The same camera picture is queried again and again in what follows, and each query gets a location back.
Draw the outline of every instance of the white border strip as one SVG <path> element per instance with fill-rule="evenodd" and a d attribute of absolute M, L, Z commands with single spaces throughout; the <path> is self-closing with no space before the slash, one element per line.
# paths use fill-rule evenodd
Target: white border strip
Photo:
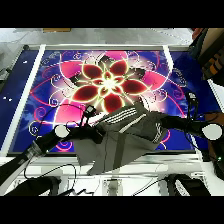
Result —
<path fill-rule="evenodd" d="M 46 47 L 46 44 L 40 45 L 40 49 L 39 49 L 39 52 L 38 52 L 37 57 L 35 59 L 35 62 L 34 62 L 32 70 L 31 70 L 30 76 L 27 80 L 26 86 L 23 90 L 23 94 L 21 96 L 21 99 L 20 99 L 19 104 L 18 104 L 18 106 L 16 108 L 16 111 L 15 111 L 15 114 L 13 116 L 12 122 L 11 122 L 11 124 L 9 126 L 9 129 L 8 129 L 8 132 L 6 134 L 5 140 L 3 142 L 3 145 L 2 145 L 2 148 L 1 148 L 1 151 L 0 151 L 0 157 L 6 157 L 7 156 L 7 153 L 9 151 L 10 145 L 12 143 L 14 134 L 15 134 L 16 129 L 17 129 L 17 126 L 19 124 L 20 118 L 22 116 L 23 109 L 26 105 L 26 101 L 27 101 L 27 98 L 29 96 L 30 89 L 32 88 L 34 79 L 36 77 L 36 74 L 37 74 L 42 56 L 43 56 L 44 51 L 45 51 L 45 47 Z"/>
<path fill-rule="evenodd" d="M 208 84 L 212 89 L 221 111 L 224 113 L 224 87 L 216 85 L 211 79 L 208 80 Z"/>

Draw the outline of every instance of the floor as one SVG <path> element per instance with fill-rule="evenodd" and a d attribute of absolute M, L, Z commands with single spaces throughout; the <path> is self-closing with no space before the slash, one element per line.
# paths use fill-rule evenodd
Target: floor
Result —
<path fill-rule="evenodd" d="M 43 33 L 42 28 L 0 28 L 0 70 L 12 63 L 24 44 L 189 45 L 189 28 L 72 28 Z"/>

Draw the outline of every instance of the pink flower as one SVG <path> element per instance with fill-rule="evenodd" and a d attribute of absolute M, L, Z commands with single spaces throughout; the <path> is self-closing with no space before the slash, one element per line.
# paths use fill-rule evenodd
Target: pink flower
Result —
<path fill-rule="evenodd" d="M 81 103 L 95 101 L 96 107 L 101 103 L 104 112 L 111 113 L 125 105 L 125 101 L 133 103 L 131 96 L 140 95 L 148 87 L 141 81 L 131 79 L 125 60 L 114 62 L 109 69 L 104 70 L 92 64 L 82 65 L 82 75 L 87 79 L 87 85 L 79 87 L 72 100 Z"/>

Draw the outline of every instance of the gray cloth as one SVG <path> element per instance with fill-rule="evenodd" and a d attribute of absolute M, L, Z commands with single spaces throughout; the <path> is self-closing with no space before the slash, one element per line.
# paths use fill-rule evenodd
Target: gray cloth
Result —
<path fill-rule="evenodd" d="M 167 132 L 167 129 L 160 126 L 160 119 L 166 116 L 156 111 L 149 112 L 140 103 L 105 116 L 96 125 L 98 129 L 106 131 L 101 144 L 95 144 L 92 140 L 74 141 L 80 166 L 94 161 L 88 175 L 101 174 L 129 164 L 155 150 Z M 137 123 L 128 127 L 133 121 Z"/>

